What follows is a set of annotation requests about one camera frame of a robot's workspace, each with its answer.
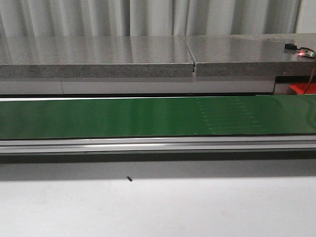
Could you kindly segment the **grey stone countertop right slab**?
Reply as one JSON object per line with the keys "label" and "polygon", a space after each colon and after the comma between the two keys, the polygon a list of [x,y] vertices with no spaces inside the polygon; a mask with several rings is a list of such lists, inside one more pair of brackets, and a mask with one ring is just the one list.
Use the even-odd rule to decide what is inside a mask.
{"label": "grey stone countertop right slab", "polygon": [[314,61],[297,56],[294,50],[286,50],[285,44],[315,49],[316,35],[186,36],[185,42],[197,77],[292,77],[310,75]]}

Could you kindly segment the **white pleated curtain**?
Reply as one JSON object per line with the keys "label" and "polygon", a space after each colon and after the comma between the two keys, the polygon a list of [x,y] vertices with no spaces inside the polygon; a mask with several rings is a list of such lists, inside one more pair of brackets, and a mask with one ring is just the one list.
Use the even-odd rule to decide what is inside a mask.
{"label": "white pleated curtain", "polygon": [[313,33],[313,0],[3,0],[3,37]]}

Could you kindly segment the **grey stone countertop slab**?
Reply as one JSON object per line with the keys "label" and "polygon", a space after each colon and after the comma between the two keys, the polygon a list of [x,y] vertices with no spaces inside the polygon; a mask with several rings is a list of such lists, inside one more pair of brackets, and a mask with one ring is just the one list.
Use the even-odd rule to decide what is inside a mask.
{"label": "grey stone countertop slab", "polygon": [[182,37],[10,37],[2,78],[181,78],[194,62]]}
{"label": "grey stone countertop slab", "polygon": [[316,35],[186,36],[185,42],[197,77],[292,77],[310,75],[314,61],[297,56],[294,50],[286,50],[285,44],[315,49]]}

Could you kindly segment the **red plastic tray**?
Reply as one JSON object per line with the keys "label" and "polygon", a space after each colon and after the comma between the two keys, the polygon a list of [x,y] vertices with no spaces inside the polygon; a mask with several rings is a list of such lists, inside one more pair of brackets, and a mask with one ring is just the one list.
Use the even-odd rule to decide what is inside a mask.
{"label": "red plastic tray", "polygon": [[316,83],[313,82],[310,85],[307,83],[293,83],[290,85],[290,89],[298,95],[316,94]]}

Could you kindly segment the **green conveyor belt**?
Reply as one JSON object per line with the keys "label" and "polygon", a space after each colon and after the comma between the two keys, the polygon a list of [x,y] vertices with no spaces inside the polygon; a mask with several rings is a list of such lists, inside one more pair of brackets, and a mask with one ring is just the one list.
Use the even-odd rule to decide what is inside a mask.
{"label": "green conveyor belt", "polygon": [[316,97],[5,99],[0,152],[314,150]]}

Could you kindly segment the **grey stone countertop left slab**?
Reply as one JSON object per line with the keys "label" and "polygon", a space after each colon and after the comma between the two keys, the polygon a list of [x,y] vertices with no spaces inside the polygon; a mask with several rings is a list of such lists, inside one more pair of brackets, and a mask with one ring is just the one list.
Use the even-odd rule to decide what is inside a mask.
{"label": "grey stone countertop left slab", "polygon": [[10,37],[2,78],[181,78],[194,62],[182,37]]}

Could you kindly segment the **small sensor circuit board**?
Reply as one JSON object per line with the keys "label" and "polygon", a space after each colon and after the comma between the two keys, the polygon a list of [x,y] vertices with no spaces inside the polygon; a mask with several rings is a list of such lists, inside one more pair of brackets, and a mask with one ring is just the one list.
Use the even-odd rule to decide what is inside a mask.
{"label": "small sensor circuit board", "polygon": [[316,52],[314,50],[307,47],[298,47],[297,45],[292,43],[286,43],[284,45],[284,49],[296,51],[296,54],[299,57],[315,58],[316,56]]}

